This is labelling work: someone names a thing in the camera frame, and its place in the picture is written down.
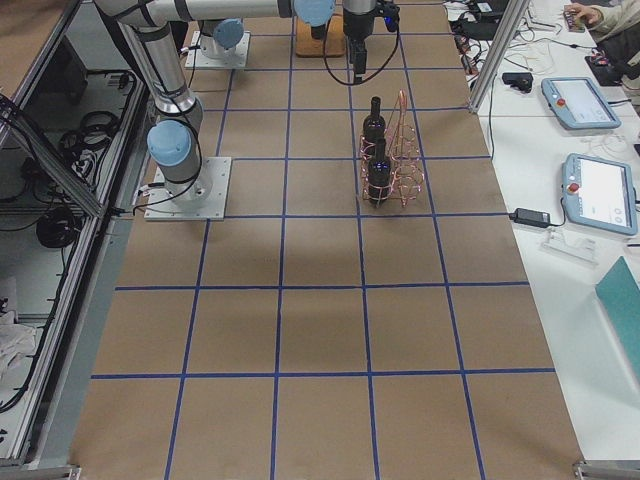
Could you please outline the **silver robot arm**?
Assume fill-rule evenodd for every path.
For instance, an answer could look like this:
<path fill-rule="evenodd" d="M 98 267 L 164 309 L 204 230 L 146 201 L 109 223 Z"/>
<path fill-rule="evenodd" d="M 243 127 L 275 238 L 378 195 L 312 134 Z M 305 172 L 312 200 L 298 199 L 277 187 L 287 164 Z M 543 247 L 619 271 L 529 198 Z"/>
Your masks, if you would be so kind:
<path fill-rule="evenodd" d="M 298 17 L 311 27 L 332 18 L 334 1 L 98 1 L 96 6 L 118 22 L 154 99 L 156 109 L 171 117 L 200 112 L 187 86 L 169 23 L 233 18 Z"/>
<path fill-rule="evenodd" d="M 202 20 L 200 47 L 208 58 L 221 58 L 235 51 L 244 36 L 244 25 L 240 18 Z"/>

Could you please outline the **person hand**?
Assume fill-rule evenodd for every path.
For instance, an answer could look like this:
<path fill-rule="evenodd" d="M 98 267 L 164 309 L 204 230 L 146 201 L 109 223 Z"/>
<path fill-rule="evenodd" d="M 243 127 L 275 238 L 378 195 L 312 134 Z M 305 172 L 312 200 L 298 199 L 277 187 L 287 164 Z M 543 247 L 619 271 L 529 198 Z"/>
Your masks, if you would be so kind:
<path fill-rule="evenodd" d="M 566 11 L 580 23 L 592 27 L 602 21 L 603 14 L 595 7 L 571 3 L 566 7 Z"/>

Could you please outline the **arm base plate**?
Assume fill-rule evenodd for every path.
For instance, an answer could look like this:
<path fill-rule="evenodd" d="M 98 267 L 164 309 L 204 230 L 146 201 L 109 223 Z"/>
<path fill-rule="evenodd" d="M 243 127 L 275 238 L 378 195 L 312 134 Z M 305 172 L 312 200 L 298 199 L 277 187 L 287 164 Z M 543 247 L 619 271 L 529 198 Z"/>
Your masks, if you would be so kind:
<path fill-rule="evenodd" d="M 161 186 L 149 191 L 150 207 L 144 218 L 149 221 L 222 221 L 225 217 L 231 176 L 231 157 L 206 157 L 193 184 L 166 183 L 159 167 L 154 181 Z"/>
<path fill-rule="evenodd" d="M 225 49 L 214 40 L 207 40 L 196 30 L 190 42 L 185 67 L 196 70 L 244 69 L 248 60 L 251 33 L 245 31 L 237 45 Z"/>

